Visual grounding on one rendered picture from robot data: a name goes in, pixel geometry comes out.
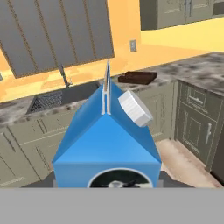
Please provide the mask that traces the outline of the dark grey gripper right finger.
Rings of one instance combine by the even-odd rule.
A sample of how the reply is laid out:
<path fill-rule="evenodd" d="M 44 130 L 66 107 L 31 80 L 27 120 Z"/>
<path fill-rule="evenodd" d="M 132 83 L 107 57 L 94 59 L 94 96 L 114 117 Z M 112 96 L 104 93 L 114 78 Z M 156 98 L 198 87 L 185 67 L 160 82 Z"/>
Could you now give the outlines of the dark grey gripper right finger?
<path fill-rule="evenodd" d="M 185 184 L 183 182 L 177 181 L 173 179 L 166 171 L 161 171 L 158 179 L 159 187 L 172 187 L 172 188 L 180 188 L 180 187 L 190 187 L 190 185 Z"/>

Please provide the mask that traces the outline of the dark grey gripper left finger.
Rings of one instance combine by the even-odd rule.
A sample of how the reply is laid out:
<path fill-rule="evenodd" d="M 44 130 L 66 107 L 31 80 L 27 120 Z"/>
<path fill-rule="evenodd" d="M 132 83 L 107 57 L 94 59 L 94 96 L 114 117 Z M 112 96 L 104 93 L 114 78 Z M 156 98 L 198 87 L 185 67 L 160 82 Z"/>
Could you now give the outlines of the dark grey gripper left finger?
<path fill-rule="evenodd" d="M 43 180 L 36 181 L 29 185 L 26 185 L 26 188 L 52 188 L 56 185 L 56 179 L 54 172 L 52 171 L 48 176 L 46 176 Z"/>

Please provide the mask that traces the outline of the dark brown wooden tray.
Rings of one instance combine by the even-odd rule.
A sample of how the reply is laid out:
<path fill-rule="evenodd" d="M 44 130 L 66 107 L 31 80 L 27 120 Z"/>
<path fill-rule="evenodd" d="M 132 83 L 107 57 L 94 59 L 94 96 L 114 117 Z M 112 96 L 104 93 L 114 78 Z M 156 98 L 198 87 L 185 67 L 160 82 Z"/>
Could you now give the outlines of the dark brown wooden tray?
<path fill-rule="evenodd" d="M 118 81 L 121 83 L 149 85 L 156 78 L 157 78 L 156 72 L 128 71 L 127 73 L 120 75 L 118 77 Z"/>

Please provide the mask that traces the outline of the grey-green cupboard door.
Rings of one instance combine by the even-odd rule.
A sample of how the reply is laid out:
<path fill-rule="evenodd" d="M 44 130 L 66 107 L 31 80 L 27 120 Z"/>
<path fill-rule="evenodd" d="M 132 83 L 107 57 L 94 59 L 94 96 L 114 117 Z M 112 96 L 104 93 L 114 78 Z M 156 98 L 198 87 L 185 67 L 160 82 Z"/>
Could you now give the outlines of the grey-green cupboard door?
<path fill-rule="evenodd" d="M 211 135 L 205 144 L 208 124 Z M 204 165 L 208 163 L 217 122 L 183 102 L 178 107 L 177 139 Z"/>

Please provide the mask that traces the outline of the dark brown appliance front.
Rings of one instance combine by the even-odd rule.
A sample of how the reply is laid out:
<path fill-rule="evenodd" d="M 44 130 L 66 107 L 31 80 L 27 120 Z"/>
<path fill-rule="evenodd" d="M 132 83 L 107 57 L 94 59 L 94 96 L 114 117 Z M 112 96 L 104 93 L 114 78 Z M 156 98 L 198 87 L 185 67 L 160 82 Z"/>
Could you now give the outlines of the dark brown appliance front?
<path fill-rule="evenodd" d="M 215 152 L 211 174 L 224 186 L 224 126 Z"/>

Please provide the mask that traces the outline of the steel sink basin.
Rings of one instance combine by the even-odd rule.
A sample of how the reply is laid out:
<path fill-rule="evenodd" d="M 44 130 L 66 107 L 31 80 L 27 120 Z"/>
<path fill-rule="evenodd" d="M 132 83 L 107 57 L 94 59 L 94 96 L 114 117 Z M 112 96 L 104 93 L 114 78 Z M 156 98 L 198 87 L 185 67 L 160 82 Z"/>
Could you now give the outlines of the steel sink basin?
<path fill-rule="evenodd" d="M 35 95 L 26 114 L 86 100 L 99 86 L 100 82 L 94 80 L 77 86 L 65 87 L 52 92 Z"/>

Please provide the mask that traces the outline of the grey-green drawer front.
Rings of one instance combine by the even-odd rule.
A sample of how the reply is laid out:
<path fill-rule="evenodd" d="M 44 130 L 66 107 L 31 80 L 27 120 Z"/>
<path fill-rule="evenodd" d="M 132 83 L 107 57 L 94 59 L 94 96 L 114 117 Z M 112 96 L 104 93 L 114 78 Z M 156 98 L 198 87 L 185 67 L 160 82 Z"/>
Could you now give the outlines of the grey-green drawer front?
<path fill-rule="evenodd" d="M 200 104 L 194 100 L 189 99 L 189 95 L 195 98 L 199 98 L 204 103 Z M 218 117 L 218 114 L 221 110 L 222 99 L 220 96 L 185 82 L 180 82 L 180 100 L 213 119 Z"/>

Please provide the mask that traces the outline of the grey window blinds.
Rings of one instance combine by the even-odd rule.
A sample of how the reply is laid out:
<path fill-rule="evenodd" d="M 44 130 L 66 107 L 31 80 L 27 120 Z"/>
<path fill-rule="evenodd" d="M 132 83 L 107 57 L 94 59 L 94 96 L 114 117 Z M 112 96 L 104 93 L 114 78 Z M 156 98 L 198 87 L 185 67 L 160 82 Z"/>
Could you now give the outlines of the grey window blinds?
<path fill-rule="evenodd" d="M 107 0 L 0 0 L 0 48 L 17 78 L 110 59 Z"/>

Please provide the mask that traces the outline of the grey wall socket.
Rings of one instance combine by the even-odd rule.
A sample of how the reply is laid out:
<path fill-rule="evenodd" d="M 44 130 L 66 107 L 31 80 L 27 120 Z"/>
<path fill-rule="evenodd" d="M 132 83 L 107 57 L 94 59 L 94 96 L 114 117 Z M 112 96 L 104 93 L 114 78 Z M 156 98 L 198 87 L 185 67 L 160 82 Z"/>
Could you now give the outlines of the grey wall socket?
<path fill-rule="evenodd" d="M 137 41 L 134 39 L 134 40 L 131 40 L 129 42 L 129 47 L 130 47 L 130 52 L 131 53 L 134 53 L 137 51 Z"/>

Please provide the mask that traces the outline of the grey-green wall cupboards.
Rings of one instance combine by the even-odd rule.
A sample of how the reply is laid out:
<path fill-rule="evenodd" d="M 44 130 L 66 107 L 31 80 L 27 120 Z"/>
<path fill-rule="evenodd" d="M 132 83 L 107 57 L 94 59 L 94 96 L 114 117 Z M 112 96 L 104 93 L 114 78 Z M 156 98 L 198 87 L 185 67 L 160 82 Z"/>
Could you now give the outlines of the grey-green wall cupboards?
<path fill-rule="evenodd" d="M 224 17 L 224 0 L 139 0 L 141 30 Z"/>

